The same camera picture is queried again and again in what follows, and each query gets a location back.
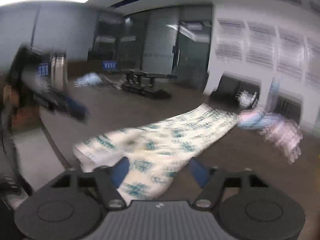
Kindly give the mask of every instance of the brown carpet floor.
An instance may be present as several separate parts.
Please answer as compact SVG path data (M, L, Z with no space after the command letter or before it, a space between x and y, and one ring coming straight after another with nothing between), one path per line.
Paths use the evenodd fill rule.
M196 108L203 102L211 107L232 111L226 104L210 101L198 91L166 85L172 92L170 100L151 100L113 88L74 88L70 94L84 103L90 117L82 124L60 114L41 112L41 118L53 141L65 159L74 167L78 162L72 154L72 146L98 133L122 127L137 127L175 116ZM320 190L317 191L317 165L320 160L320 140L305 135L300 144L302 156L289 165L271 143L252 131L234 127L223 138L199 155L207 166L218 166L229 171L253 169L265 181L282 189L298 201L305 210L306 223L299 240L320 240ZM200 193L188 170L184 168L160 199L193 200Z

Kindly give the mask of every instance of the metal screw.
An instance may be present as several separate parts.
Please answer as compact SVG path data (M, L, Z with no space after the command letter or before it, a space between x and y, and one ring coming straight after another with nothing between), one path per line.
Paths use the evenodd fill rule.
M108 206L111 208L122 208L124 202L121 199L113 199L109 201Z
M208 208L211 206L211 202L207 199L199 199L196 201L196 206L200 208Z

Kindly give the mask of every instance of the blue sign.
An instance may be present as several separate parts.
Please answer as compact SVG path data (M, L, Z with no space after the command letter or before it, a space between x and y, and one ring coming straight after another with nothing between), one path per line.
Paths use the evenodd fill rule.
M40 76L47 76L49 71L49 64L48 63L41 63L38 66L38 73Z
M114 60L103 60L103 69L117 69L117 62Z

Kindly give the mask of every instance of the gray wall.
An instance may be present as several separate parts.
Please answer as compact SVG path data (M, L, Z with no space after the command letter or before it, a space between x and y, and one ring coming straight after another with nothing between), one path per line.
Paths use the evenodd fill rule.
M0 7L0 70L9 69L20 44L31 44L35 24L35 48L65 50L68 60L86 60L98 13L71 2L26 2Z

